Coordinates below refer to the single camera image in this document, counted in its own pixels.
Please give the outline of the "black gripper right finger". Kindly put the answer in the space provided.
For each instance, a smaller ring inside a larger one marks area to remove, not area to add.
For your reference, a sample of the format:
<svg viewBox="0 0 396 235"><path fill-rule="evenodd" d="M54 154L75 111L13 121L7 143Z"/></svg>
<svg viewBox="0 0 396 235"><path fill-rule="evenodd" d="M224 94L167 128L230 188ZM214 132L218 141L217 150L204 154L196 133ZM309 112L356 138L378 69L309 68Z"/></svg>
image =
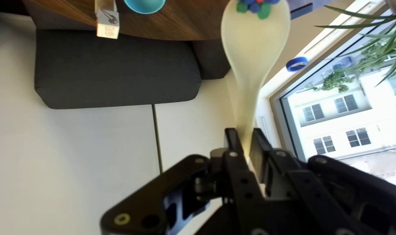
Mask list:
<svg viewBox="0 0 396 235"><path fill-rule="evenodd" d="M396 185L326 155L302 162L255 128L251 158L265 196L301 202L331 235L396 235Z"/></svg>

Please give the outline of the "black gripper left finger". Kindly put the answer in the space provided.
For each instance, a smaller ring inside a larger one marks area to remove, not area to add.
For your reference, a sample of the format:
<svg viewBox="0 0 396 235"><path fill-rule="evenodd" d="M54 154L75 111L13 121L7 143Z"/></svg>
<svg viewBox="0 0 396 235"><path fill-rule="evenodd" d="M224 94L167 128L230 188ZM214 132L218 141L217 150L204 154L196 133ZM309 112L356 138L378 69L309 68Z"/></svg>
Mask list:
<svg viewBox="0 0 396 235"><path fill-rule="evenodd" d="M197 235L265 235L267 201L234 128L211 156L192 154L109 209L102 235L177 235L218 198L221 207Z"/></svg>

